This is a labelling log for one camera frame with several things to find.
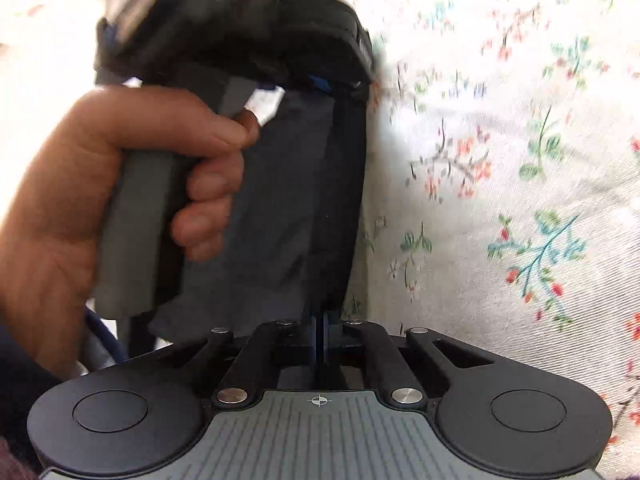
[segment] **black round lid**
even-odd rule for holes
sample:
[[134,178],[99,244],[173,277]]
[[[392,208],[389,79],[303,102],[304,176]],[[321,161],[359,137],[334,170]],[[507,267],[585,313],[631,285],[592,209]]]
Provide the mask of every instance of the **black round lid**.
[[594,467],[611,432],[603,400],[582,384],[515,362],[459,370],[436,424],[449,447],[510,478]]
[[41,396],[27,421],[48,466],[77,476],[125,476],[183,452],[203,425],[200,401],[181,384],[141,374],[88,374]]

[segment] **floral fabric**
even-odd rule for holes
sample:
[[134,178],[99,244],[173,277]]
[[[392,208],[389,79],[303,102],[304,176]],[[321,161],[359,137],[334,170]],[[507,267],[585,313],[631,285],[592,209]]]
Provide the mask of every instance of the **floral fabric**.
[[640,471],[640,0],[346,0],[379,59],[347,316],[580,381]]

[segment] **gray ribbed plate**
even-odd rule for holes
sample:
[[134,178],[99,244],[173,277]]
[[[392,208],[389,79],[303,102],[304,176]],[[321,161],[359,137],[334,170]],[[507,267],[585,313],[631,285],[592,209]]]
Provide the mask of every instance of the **gray ribbed plate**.
[[[48,472],[44,480],[62,480]],[[266,392],[215,416],[202,439],[140,480],[497,480],[453,455],[418,413],[373,392]],[[570,477],[596,480],[593,471]]]

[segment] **human hand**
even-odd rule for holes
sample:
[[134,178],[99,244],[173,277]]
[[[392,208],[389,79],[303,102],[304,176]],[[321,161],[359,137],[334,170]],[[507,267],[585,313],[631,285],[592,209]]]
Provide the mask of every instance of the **human hand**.
[[188,258],[205,260],[222,247],[242,181],[240,149],[257,136],[251,112],[217,116],[184,90],[106,87],[81,98],[34,158],[0,229],[0,320],[16,342],[43,368],[70,376],[123,149],[204,158],[172,236]]

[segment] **finger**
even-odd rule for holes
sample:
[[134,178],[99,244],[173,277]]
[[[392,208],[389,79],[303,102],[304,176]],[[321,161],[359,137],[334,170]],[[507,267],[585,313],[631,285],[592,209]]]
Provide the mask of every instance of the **finger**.
[[244,160],[241,152],[208,158],[193,168],[187,179],[191,200],[213,200],[236,193],[242,184]]
[[222,250],[223,244],[222,233],[217,233],[212,238],[187,248],[185,253],[192,262],[204,262],[218,254]]
[[193,202],[178,211],[172,222],[174,241],[182,246],[193,246],[222,231],[231,215],[231,195],[208,202]]
[[[186,90],[109,86],[89,92],[66,116],[92,150],[165,150],[212,157],[241,149],[249,139],[241,123],[219,116]],[[243,114],[242,120],[251,126]]]
[[251,146],[252,144],[255,144],[260,136],[260,123],[258,122],[255,114],[245,108],[234,117],[234,120],[244,126],[244,129],[248,133],[244,145]]

